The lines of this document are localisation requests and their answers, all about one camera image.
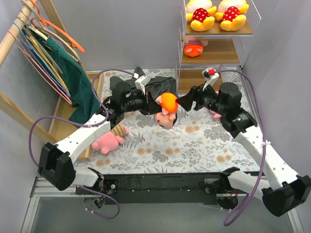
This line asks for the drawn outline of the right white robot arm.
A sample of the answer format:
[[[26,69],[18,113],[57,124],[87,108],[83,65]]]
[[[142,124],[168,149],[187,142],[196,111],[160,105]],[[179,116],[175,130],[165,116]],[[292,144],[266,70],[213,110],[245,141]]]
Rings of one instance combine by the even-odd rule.
[[[242,94],[234,83],[223,83],[218,92],[207,85],[193,86],[188,94],[176,102],[186,111],[205,107],[221,115],[223,128],[241,144],[260,166],[265,179],[246,174],[237,167],[221,172],[212,188],[226,193],[235,189],[262,200],[266,209],[275,216],[303,204],[311,191],[311,179],[300,176],[290,168],[263,137],[255,119],[241,107]]]

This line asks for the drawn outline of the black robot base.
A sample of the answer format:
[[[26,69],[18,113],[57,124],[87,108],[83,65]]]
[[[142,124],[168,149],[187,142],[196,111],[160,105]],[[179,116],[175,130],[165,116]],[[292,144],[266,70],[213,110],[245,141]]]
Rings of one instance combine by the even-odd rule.
[[[202,203],[233,209],[241,202],[243,191],[223,190],[219,184],[220,173],[150,173],[111,174],[104,179],[102,193],[114,198],[95,196],[77,188],[87,207],[98,210],[103,205],[130,203]]]

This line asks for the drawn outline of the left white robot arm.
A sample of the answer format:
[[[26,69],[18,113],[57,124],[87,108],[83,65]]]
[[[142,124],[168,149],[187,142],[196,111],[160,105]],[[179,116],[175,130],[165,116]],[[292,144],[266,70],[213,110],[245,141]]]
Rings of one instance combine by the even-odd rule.
[[[46,143],[43,146],[38,173],[60,191],[76,185],[99,194],[104,187],[103,174],[92,168],[74,167],[79,155],[120,123],[125,113],[140,111],[143,115],[153,115],[161,110],[150,91],[131,90],[125,83],[116,85],[112,95],[102,102],[85,125],[54,145]]]

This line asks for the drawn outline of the yellow frog plush big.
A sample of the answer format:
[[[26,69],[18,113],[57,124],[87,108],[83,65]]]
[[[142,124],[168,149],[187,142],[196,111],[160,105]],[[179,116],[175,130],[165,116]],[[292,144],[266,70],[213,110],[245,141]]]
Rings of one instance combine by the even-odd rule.
[[[186,4],[187,22],[192,30],[205,32],[214,25],[217,7],[211,0],[190,0]]]

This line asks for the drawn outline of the black-haired doll striped shirt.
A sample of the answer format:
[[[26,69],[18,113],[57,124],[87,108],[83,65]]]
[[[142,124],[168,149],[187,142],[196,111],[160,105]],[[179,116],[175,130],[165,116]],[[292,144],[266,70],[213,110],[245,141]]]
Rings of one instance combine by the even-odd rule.
[[[204,47],[208,45],[208,40],[198,36],[183,36],[182,43],[184,54],[194,58],[203,53]]]

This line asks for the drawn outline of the yellow frog plush small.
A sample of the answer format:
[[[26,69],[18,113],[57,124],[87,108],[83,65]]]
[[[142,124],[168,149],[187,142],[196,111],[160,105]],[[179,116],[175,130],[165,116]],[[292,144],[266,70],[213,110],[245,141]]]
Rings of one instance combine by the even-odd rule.
[[[223,0],[218,5],[215,19],[220,22],[220,28],[227,32],[235,32],[246,22],[246,12],[249,4],[245,0]]]

